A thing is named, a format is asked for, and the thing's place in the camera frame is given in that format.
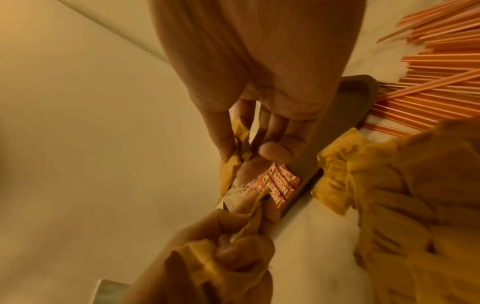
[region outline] beige surface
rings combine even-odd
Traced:
[[[401,75],[411,48],[374,42],[429,2],[370,1],[345,74]],[[91,8],[152,38],[144,9],[111,3]],[[218,154],[156,57],[53,0],[2,0],[0,29],[0,303],[87,304],[98,279],[132,282],[213,208]],[[309,200],[280,228],[273,302],[372,302],[351,256],[356,215]]]

